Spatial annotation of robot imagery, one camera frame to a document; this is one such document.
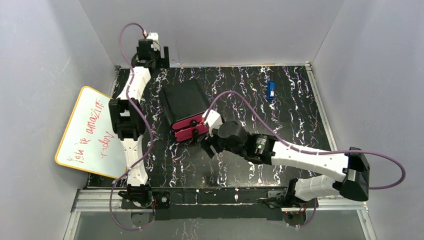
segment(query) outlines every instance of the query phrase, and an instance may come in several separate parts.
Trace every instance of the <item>blue eraser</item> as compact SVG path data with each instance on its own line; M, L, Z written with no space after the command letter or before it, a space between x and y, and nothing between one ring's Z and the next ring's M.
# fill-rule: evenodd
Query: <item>blue eraser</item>
M272 101L276 98L276 83L274 81L268 81L268 101Z

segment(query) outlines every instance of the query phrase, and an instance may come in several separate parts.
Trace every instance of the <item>tabletop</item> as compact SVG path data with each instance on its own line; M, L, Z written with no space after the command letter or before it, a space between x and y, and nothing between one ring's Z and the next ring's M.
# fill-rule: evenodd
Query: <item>tabletop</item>
M128 80L129 69L119 70L113 96L116 98ZM267 80L275 81L275 99L267 99ZM242 94L265 122L286 141L330 150L330 144L304 65L179 67L161 69L151 76L141 101L142 111L154 132L153 149L144 161L150 184L165 187L282 187L290 179L317 176L314 172L288 166L256 165L231 152L213 158L195 142L176 142L170 134L158 92L167 85L195 79L210 102L218 94L233 90ZM217 101L214 109L226 121L239 122L250 133L270 134L253 118L237 96ZM149 134L143 136L147 149ZM86 188L110 188L112 178L90 174ZM125 179L119 183L125 186Z

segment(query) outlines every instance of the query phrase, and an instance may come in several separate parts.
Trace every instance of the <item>black and red appliance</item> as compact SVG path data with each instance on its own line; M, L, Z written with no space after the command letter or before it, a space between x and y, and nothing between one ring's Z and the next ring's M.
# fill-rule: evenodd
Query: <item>black and red appliance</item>
M162 88L159 99L177 142L208 132L209 128L201 121L210 103L196 79Z

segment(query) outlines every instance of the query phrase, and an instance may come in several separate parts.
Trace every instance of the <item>white wall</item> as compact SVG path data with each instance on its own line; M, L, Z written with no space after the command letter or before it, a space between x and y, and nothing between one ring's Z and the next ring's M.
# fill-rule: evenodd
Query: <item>white wall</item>
M171 65L298 64L314 59L342 0L80 0L115 65L126 66L118 33L129 22L158 32ZM123 37L133 55L141 32Z
M356 146L398 159L406 180L370 192L377 238L423 239L424 1L346 0L313 70L340 149ZM400 177L374 157L371 186Z
M62 239L87 174L55 153L82 86L114 66L78 0L0 1L0 239Z

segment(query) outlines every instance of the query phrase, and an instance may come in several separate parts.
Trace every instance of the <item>whiteboard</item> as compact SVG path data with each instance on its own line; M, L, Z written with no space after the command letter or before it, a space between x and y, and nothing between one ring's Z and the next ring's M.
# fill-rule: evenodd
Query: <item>whiteboard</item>
M84 86L79 92L55 161L110 178L126 170L124 148L112 129L107 95Z

